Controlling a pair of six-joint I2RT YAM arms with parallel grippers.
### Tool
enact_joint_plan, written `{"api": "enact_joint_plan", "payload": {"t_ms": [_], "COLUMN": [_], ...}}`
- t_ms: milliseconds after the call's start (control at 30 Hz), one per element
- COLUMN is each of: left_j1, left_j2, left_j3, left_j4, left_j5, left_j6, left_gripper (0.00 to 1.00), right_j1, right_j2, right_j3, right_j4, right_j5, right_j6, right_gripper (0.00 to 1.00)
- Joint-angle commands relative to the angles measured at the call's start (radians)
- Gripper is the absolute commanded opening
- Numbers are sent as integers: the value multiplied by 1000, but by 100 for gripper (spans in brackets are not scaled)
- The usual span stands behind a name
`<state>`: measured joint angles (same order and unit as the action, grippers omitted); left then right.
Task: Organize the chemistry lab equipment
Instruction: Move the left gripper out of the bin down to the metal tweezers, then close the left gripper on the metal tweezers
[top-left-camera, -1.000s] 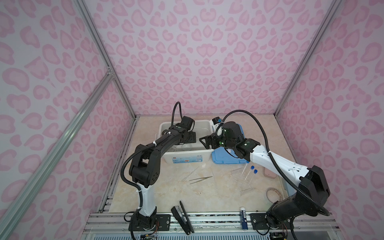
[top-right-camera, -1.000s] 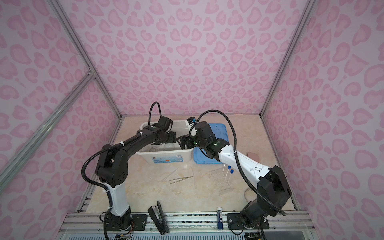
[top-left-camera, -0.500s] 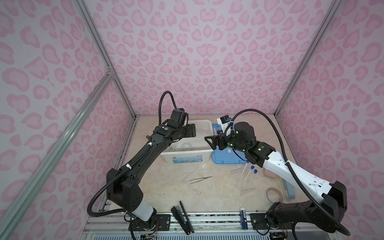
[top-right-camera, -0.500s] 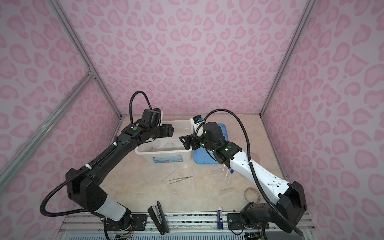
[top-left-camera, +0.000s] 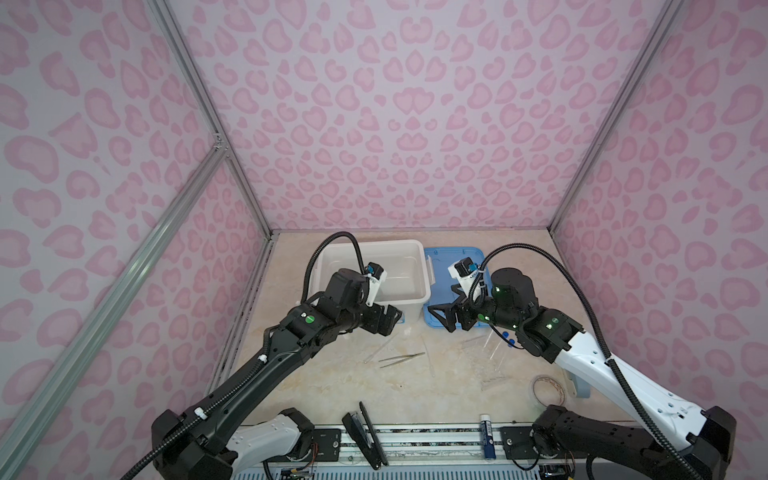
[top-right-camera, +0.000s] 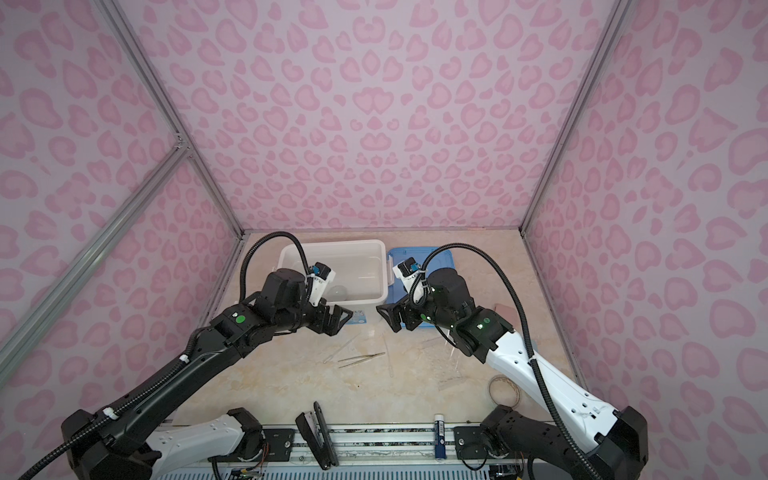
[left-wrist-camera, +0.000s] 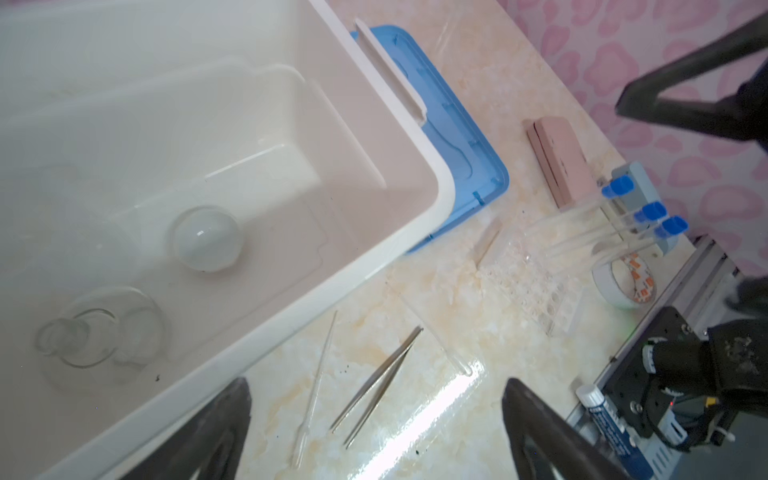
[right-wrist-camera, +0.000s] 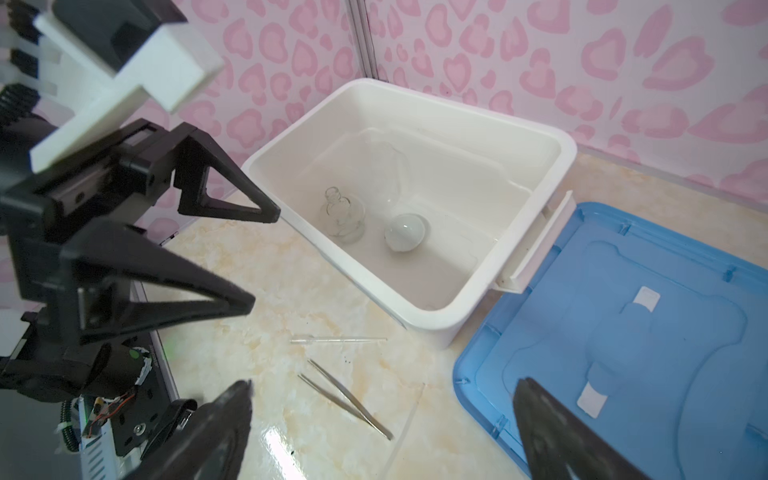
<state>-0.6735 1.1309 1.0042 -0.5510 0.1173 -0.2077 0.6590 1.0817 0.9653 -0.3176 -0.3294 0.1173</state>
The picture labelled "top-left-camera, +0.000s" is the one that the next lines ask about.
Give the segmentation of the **white plastic storage bin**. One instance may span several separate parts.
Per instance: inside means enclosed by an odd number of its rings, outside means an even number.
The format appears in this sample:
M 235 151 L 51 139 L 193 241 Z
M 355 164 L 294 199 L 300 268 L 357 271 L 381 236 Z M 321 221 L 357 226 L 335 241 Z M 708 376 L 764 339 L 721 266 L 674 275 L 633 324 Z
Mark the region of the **white plastic storage bin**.
M 415 239 L 360 242 L 363 264 L 379 264 L 387 278 L 376 302 L 393 305 L 403 312 L 401 323 L 415 323 L 431 298 L 431 284 L 423 244 Z M 331 275 L 340 268 L 359 270 L 354 247 L 349 242 L 333 242 L 317 259 L 310 277 L 309 294 L 323 290 Z

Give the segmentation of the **glass stirring rod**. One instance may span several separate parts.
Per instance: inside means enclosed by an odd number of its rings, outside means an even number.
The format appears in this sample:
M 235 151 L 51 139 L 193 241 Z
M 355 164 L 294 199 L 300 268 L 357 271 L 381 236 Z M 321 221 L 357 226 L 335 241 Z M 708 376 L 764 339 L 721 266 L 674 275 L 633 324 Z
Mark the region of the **glass stirring rod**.
M 436 372 L 435 372 L 434 365 L 433 365 L 433 362 L 432 362 L 432 359 L 431 359 L 431 356 L 430 356 L 429 347 L 427 345 L 427 342 L 423 338 L 423 336 L 421 337 L 421 342 L 422 342 L 422 346 L 423 346 L 423 349 L 424 349 L 424 354 L 425 354 L 425 356 L 427 358 L 427 364 L 428 364 L 428 367 L 429 367 L 430 376 L 432 378 L 436 378 Z
M 363 361 L 363 364 L 368 364 L 373 361 L 373 359 L 382 351 L 384 350 L 396 337 L 398 336 L 397 333 L 391 335 L 384 343 L 382 343 L 380 346 L 376 347 L 372 353 L 370 353 Z

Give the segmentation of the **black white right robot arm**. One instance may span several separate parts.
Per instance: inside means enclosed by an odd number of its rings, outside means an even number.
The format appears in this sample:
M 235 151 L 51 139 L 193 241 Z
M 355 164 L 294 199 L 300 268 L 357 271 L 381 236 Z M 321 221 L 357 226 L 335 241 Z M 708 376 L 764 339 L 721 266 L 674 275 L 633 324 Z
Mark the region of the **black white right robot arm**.
M 550 405 L 532 424 L 527 448 L 544 458 L 582 453 L 589 462 L 608 460 L 651 479 L 725 477 L 736 433 L 730 413 L 687 401 L 608 353 L 579 322 L 540 305 L 520 270 L 497 270 L 486 284 L 465 258 L 448 272 L 456 299 L 429 309 L 448 331 L 477 323 L 510 330 L 518 347 L 584 381 L 638 423 L 614 425 Z

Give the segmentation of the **clear acrylic test tube rack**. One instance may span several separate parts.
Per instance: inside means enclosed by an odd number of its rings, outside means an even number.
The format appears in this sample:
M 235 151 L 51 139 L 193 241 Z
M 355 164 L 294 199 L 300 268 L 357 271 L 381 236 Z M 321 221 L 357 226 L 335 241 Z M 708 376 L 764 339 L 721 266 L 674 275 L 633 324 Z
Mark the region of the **clear acrylic test tube rack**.
M 483 354 L 465 354 L 467 355 L 475 375 L 480 381 L 482 391 L 500 387 L 512 380 L 512 374 L 507 370 L 508 364 L 501 374 L 495 374 L 493 372 L 492 364 Z

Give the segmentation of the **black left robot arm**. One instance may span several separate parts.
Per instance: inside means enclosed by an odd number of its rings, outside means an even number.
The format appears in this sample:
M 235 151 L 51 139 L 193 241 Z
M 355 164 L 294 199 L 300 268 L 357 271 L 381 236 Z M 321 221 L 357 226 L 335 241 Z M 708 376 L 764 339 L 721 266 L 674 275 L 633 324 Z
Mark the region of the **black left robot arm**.
M 171 410 L 151 426 L 152 449 L 126 473 L 152 465 L 165 479 L 228 479 L 238 453 L 229 442 L 246 417 L 293 371 L 344 332 L 361 328 L 388 336 L 402 313 L 375 301 L 384 269 L 342 268 L 320 291 L 292 308 L 264 333 L 261 349 L 228 380 L 180 414 Z

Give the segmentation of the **metal tweezers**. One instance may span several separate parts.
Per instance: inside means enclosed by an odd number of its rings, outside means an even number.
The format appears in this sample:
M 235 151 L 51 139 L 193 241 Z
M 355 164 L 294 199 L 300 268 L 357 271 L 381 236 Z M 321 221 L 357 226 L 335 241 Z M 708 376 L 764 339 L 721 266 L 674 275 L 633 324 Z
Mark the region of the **metal tweezers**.
M 395 365 L 399 365 L 399 364 L 402 364 L 402 363 L 414 360 L 414 359 L 422 357 L 424 355 L 425 355 L 424 352 L 418 352 L 418 353 L 399 355 L 399 356 L 394 356 L 394 357 L 389 357 L 389 358 L 381 359 L 379 361 L 380 368 L 381 369 L 389 368 L 389 367 L 392 367 L 392 366 L 395 366 Z

